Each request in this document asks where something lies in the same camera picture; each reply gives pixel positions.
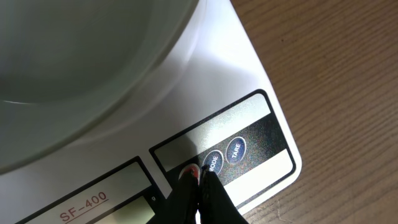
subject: wooden table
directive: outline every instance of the wooden table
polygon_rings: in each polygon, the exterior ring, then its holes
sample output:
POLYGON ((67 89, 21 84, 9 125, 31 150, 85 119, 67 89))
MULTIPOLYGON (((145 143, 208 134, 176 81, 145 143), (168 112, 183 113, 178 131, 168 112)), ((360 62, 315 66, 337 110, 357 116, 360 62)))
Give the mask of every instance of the wooden table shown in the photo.
POLYGON ((303 159, 245 218, 398 223, 398 1, 232 2, 303 159))

